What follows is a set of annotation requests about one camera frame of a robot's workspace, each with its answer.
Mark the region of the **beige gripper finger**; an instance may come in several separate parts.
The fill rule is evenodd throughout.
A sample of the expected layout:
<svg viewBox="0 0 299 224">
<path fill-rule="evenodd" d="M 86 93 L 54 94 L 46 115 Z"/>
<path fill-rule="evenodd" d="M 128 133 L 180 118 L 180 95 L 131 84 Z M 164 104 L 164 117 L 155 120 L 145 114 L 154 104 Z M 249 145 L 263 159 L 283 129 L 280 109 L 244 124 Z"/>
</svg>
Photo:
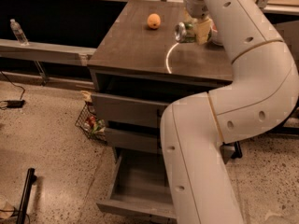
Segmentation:
<svg viewBox="0 0 299 224">
<path fill-rule="evenodd" d="M 198 45 L 205 44 L 211 37 L 211 19 L 205 17 L 195 23 L 196 42 Z"/>
<path fill-rule="evenodd" d="M 196 23 L 196 18 L 193 18 L 187 10 L 184 10 L 184 21 L 187 23 Z"/>
</svg>

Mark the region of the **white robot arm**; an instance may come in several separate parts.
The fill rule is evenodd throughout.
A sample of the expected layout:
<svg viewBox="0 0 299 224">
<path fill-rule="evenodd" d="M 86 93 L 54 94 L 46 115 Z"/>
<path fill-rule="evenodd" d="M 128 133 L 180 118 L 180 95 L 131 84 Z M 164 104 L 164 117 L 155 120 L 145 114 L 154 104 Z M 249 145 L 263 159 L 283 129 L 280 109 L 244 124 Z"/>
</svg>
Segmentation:
<svg viewBox="0 0 299 224">
<path fill-rule="evenodd" d="M 230 85 L 172 103 L 161 119 L 164 164 L 178 224 L 244 224 L 220 147 L 265 133 L 298 100 L 298 71 L 253 0 L 185 0 L 214 21 L 233 68 Z"/>
</svg>

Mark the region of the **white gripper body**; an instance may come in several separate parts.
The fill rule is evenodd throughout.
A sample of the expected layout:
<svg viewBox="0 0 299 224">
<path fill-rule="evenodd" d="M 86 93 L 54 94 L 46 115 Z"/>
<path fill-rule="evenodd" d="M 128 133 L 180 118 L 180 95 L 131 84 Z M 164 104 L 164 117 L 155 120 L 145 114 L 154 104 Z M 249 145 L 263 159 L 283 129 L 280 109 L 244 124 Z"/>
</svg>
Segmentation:
<svg viewBox="0 0 299 224">
<path fill-rule="evenodd" d="M 208 15 L 204 0 L 184 0 L 184 5 L 189 15 L 196 19 L 203 19 Z"/>
</svg>

